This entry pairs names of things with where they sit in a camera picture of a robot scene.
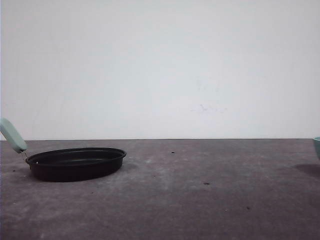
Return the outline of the light teal bowl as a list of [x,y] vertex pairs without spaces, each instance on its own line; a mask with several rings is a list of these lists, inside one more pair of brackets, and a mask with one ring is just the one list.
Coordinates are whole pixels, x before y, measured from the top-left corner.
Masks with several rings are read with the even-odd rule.
[[320,137],[315,137],[312,139],[314,150],[318,159],[320,159]]

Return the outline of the black frying pan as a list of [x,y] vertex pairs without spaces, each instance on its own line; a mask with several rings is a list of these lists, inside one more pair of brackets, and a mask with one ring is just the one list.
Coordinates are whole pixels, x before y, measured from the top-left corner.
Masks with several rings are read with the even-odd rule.
[[27,156],[27,143],[6,118],[0,132],[11,148],[21,154],[32,175],[46,182],[76,182],[111,175],[123,165],[127,153],[111,147],[80,147],[51,150]]

